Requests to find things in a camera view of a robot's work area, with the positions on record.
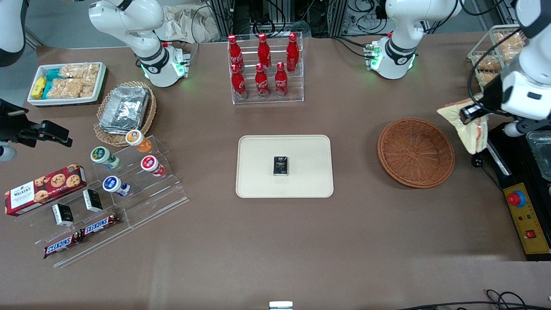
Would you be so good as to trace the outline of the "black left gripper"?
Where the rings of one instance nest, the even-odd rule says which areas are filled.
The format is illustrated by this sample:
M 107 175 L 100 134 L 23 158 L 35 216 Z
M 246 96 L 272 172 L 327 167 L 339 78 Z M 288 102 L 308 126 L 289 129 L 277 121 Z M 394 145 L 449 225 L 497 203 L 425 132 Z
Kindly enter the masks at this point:
M 505 112 L 501 109 L 502 95 L 502 80 L 500 77 L 495 77 L 483 87 L 482 106 L 470 104 L 460 109 L 460 120 L 463 125 L 468 125 L 476 118 L 486 116 L 489 112 L 496 115 L 505 115 Z

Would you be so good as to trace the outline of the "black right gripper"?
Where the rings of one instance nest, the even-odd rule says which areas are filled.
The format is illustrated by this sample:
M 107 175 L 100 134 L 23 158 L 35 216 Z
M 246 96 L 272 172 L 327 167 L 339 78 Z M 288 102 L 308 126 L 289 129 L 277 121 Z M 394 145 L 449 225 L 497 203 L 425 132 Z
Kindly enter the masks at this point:
M 33 126 L 26 116 L 27 108 L 16 106 L 0 100 L 0 139 L 2 142 L 36 145 L 37 141 L 51 141 L 65 147 L 71 147 L 73 140 L 69 138 L 69 130 L 51 121 L 41 122 L 41 126 Z

